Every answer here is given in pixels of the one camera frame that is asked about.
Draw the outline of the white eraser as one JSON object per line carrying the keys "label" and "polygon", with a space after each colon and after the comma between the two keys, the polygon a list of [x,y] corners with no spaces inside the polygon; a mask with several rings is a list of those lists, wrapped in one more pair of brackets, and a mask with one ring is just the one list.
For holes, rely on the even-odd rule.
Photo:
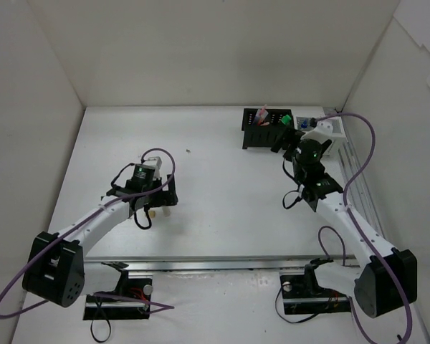
{"label": "white eraser", "polygon": [[162,212],[165,217],[169,217],[171,215],[171,210],[167,206],[162,207]]}

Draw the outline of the green cap highlighter marker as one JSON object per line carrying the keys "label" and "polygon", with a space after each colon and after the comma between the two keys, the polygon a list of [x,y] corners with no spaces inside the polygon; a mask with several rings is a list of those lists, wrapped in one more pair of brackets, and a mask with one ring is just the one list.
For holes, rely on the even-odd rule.
{"label": "green cap highlighter marker", "polygon": [[292,125],[292,116],[291,115],[283,115],[280,118],[280,122],[285,126]]}

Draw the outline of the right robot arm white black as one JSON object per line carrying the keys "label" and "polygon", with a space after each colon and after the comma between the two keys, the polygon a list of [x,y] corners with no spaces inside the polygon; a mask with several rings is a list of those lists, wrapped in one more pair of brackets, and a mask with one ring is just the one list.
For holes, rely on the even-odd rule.
{"label": "right robot arm white black", "polygon": [[397,249],[349,204],[342,186],[321,163],[330,137],[314,128],[308,132],[283,128],[271,150],[283,150],[292,163],[290,178],[297,184],[298,201],[337,229],[345,246],[354,254],[359,269],[351,272],[331,258],[314,259],[305,266],[302,285],[317,296],[326,290],[354,299],[371,318],[417,300],[417,259]]}

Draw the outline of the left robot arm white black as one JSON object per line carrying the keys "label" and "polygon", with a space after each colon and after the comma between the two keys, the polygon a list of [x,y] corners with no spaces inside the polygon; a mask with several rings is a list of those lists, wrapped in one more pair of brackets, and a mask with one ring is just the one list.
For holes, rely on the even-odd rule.
{"label": "left robot arm white black", "polygon": [[85,263],[89,251],[114,227],[128,219],[138,220],[142,211],[178,203],[175,181],[160,175],[162,161],[152,157],[134,166],[124,186],[111,183],[101,202],[77,223],[34,239],[30,259],[36,262],[24,273],[22,287],[33,295],[69,307],[82,295],[105,293],[122,300],[129,291],[127,265],[122,262]]}

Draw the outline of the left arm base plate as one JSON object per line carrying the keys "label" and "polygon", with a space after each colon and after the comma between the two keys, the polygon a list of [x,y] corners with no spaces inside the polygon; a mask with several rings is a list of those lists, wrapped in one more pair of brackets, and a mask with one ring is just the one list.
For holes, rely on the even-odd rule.
{"label": "left arm base plate", "polygon": [[85,300],[83,320],[148,320],[150,305],[143,300],[151,301],[153,279],[151,276],[133,277],[123,282],[109,295],[118,295],[117,300],[111,297],[88,295]]}

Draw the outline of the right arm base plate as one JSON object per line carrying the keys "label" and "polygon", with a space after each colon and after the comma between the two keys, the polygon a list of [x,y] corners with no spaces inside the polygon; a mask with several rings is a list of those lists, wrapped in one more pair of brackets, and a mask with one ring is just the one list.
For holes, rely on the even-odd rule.
{"label": "right arm base plate", "polygon": [[278,298],[281,299],[285,315],[308,318],[351,311],[346,295],[317,286],[316,281],[304,270],[281,273],[279,280]]}

